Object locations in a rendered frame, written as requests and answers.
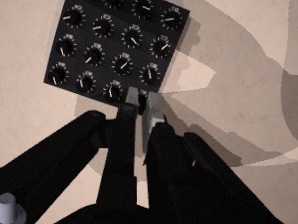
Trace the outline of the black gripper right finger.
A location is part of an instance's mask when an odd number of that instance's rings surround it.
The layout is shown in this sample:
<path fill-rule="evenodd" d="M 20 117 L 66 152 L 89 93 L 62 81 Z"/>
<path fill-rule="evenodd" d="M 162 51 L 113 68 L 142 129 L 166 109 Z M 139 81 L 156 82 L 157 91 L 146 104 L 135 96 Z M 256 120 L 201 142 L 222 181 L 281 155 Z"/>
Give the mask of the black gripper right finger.
<path fill-rule="evenodd" d="M 149 209 L 171 209 L 174 224 L 284 224 L 199 135 L 175 134 L 151 91 L 142 149 Z"/>

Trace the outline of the black knob box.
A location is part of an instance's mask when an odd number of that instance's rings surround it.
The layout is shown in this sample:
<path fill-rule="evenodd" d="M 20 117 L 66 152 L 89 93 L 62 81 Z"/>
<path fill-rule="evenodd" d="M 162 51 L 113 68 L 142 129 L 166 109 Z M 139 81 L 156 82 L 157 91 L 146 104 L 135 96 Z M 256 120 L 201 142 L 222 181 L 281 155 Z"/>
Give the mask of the black knob box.
<path fill-rule="evenodd" d="M 135 87 L 142 116 L 189 13 L 165 0 L 65 0 L 43 83 L 117 108 Z"/>

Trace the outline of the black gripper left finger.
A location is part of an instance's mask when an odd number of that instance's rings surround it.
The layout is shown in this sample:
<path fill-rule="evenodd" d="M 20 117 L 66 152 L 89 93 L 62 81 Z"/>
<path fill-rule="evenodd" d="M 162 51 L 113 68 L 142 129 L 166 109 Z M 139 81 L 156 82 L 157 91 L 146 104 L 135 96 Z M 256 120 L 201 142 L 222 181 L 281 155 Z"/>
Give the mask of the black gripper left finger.
<path fill-rule="evenodd" d="M 137 224 L 138 109 L 138 88 L 129 86 L 116 118 L 86 111 L 0 167 L 0 224 L 35 224 L 99 148 L 109 149 L 91 224 Z"/>

